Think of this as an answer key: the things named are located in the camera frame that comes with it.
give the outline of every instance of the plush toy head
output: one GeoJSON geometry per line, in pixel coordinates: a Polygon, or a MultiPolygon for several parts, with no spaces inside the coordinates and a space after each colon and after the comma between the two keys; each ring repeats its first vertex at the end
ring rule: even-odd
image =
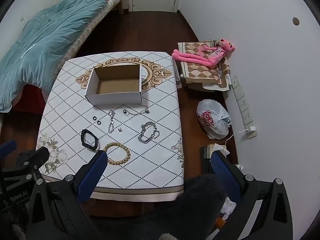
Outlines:
{"type": "Polygon", "coordinates": [[[223,47],[227,51],[232,51],[233,49],[236,48],[236,46],[233,46],[231,44],[231,42],[227,41],[227,40],[221,40],[221,41],[219,41],[219,44],[217,44],[217,45],[220,47],[223,47]]]}

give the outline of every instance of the silver bracelet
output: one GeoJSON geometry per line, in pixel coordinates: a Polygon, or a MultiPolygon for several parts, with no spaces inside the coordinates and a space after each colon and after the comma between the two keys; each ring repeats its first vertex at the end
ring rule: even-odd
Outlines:
{"type": "Polygon", "coordinates": [[[115,130],[115,127],[113,125],[113,119],[116,115],[116,112],[114,110],[110,110],[108,115],[110,116],[110,124],[109,124],[109,129],[108,129],[108,132],[109,133],[112,133],[114,130],[115,130]]]}
{"type": "Polygon", "coordinates": [[[142,131],[140,132],[139,136],[138,136],[138,140],[142,143],[148,143],[153,139],[156,139],[160,136],[160,132],[157,130],[157,126],[154,122],[146,122],[145,124],[141,125],[142,131]],[[146,132],[148,126],[152,125],[153,126],[153,133],[150,135],[149,138],[147,138],[146,140],[142,140],[142,137],[144,135],[144,133],[146,132]]]}
{"type": "Polygon", "coordinates": [[[133,115],[133,116],[137,116],[137,115],[141,115],[141,114],[149,114],[150,111],[149,111],[148,107],[147,107],[147,106],[144,106],[144,107],[146,108],[145,110],[143,110],[143,111],[141,111],[141,112],[139,112],[139,113],[136,113],[136,114],[130,113],[127,109],[123,109],[123,113],[124,113],[126,116],[128,116],[129,114],[131,114],[131,115],[133,115]]]}

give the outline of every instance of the red logo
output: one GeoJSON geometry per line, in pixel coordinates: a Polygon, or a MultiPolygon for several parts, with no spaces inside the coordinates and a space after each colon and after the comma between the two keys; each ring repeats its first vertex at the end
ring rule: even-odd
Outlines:
{"type": "Polygon", "coordinates": [[[213,126],[214,125],[213,119],[211,117],[211,112],[209,110],[202,113],[201,119],[208,126],[213,126]]]}

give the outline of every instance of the red cloth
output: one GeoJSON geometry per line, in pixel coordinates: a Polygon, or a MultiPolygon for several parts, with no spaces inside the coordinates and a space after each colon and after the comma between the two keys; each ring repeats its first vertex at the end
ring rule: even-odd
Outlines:
{"type": "Polygon", "coordinates": [[[25,85],[20,101],[12,108],[14,112],[28,112],[43,114],[45,101],[40,88],[33,85],[25,85]]]}

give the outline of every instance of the beaded bracelet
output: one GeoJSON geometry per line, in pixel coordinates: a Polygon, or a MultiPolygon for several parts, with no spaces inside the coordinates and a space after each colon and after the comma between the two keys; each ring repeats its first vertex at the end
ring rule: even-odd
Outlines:
{"type": "Polygon", "coordinates": [[[113,162],[113,161],[111,161],[111,160],[108,160],[108,163],[109,163],[109,164],[111,164],[111,165],[120,165],[120,164],[124,164],[124,163],[126,163],[126,162],[129,161],[130,156],[131,156],[130,151],[129,151],[129,149],[128,149],[126,146],[124,146],[122,143],[117,143],[117,142],[108,143],[108,144],[104,147],[103,150],[104,150],[105,152],[107,152],[107,150],[108,150],[110,147],[112,147],[112,146],[118,146],[118,147],[124,149],[124,150],[127,152],[127,156],[126,156],[123,160],[120,160],[120,161],[115,161],[115,162],[113,162]]]}

